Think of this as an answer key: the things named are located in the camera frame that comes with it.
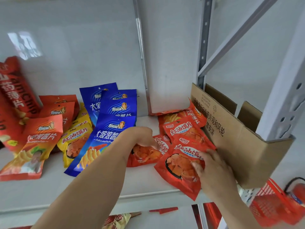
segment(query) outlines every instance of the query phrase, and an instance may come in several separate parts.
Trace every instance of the person's right hand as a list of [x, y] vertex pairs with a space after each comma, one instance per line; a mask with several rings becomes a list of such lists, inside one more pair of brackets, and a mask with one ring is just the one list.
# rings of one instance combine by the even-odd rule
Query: person's right hand
[[199, 152], [199, 155], [204, 159], [205, 169], [195, 162], [192, 165], [200, 178], [204, 193], [216, 204], [233, 197], [240, 198], [232, 169], [219, 154], [214, 150], [207, 150], [207, 153]]

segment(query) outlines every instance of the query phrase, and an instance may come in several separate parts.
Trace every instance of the forearm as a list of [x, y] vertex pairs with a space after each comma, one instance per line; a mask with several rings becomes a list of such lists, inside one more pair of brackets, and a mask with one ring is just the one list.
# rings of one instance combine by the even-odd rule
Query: forearm
[[123, 131], [71, 182], [32, 228], [100, 229], [120, 196], [128, 155], [135, 143], [132, 130]]
[[216, 205], [229, 229], [261, 228], [250, 209], [239, 196], [223, 199], [217, 202]]

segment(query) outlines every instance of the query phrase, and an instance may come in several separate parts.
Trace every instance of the blue snack bag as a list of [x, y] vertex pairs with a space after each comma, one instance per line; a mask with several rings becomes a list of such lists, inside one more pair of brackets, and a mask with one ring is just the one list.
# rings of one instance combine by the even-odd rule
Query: blue snack bag
[[102, 91], [103, 100], [120, 100], [125, 98], [136, 98], [136, 97], [137, 97], [136, 89]]
[[122, 131], [129, 127], [133, 127], [135, 121], [135, 116], [120, 118], [115, 115], [100, 113], [94, 130], [78, 156], [72, 161], [64, 173], [76, 177], [82, 170], [90, 165]]
[[137, 116], [137, 98], [101, 100], [101, 113], [119, 117]]
[[116, 83], [103, 84], [79, 89], [84, 101], [85, 108], [88, 111], [89, 117], [94, 125], [96, 125], [98, 112], [101, 108], [102, 91], [107, 92], [108, 90], [117, 90]]

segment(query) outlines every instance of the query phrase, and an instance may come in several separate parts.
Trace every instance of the red package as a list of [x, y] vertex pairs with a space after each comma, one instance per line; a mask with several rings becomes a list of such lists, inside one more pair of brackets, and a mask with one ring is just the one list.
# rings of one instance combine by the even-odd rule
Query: red package
[[50, 104], [61, 104], [66, 102], [75, 102], [74, 104], [74, 113], [73, 113], [73, 120], [78, 115], [80, 110], [79, 103], [77, 100], [76, 95], [64, 95], [64, 96], [39, 96], [43, 106], [50, 105]]
[[63, 117], [29, 119], [24, 129], [27, 143], [0, 171], [0, 181], [39, 179], [44, 161], [63, 134]]
[[153, 138], [160, 145], [160, 150], [155, 150], [153, 147], [144, 147], [135, 145], [132, 152], [129, 154], [127, 167], [137, 167], [156, 163], [165, 154], [170, 146], [170, 139], [166, 135], [156, 135]]
[[204, 132], [198, 127], [191, 116], [176, 120], [171, 123], [163, 125], [165, 133], [170, 137], [171, 141], [175, 138], [184, 135], [192, 138], [197, 143], [204, 143], [210, 149], [216, 150], [216, 146], [208, 139]]
[[0, 93], [0, 141], [14, 155], [17, 155], [26, 143], [26, 136], [22, 135], [24, 129], [22, 124], [22, 120], [17, 117], [13, 108]]
[[63, 115], [63, 132], [67, 131], [72, 125], [74, 113], [74, 102], [44, 105], [39, 117], [48, 117], [58, 114]]
[[206, 125], [207, 118], [200, 111], [197, 110], [197, 108], [190, 99], [189, 101], [190, 106], [187, 109], [178, 112], [176, 110], [173, 110], [168, 114], [158, 116], [160, 133], [164, 133], [163, 124], [167, 124], [188, 116], [191, 116], [200, 128]]
[[21, 74], [17, 56], [8, 57], [4, 63], [0, 62], [0, 87], [21, 119], [26, 121], [38, 116], [40, 106]]
[[197, 162], [204, 168], [204, 160], [199, 157], [198, 152], [207, 149], [206, 144], [199, 144], [193, 139], [179, 135], [154, 167], [165, 181], [195, 201], [201, 183], [191, 161]]
[[159, 214], [164, 214], [164, 213], [168, 213], [168, 212], [172, 212], [178, 210], [177, 207], [170, 207], [170, 208], [162, 208], [162, 209], [158, 209], [158, 210], [150, 210], [150, 212], [159, 212]]

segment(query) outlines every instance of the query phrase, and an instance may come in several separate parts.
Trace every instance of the person's right arm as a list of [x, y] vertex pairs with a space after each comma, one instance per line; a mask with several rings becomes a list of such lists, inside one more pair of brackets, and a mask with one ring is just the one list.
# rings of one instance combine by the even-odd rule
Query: person's right arm
[[205, 161], [205, 169], [192, 163], [198, 176], [202, 190], [217, 205], [227, 226], [231, 229], [261, 228], [252, 212], [238, 194], [232, 169], [214, 150], [200, 152]]

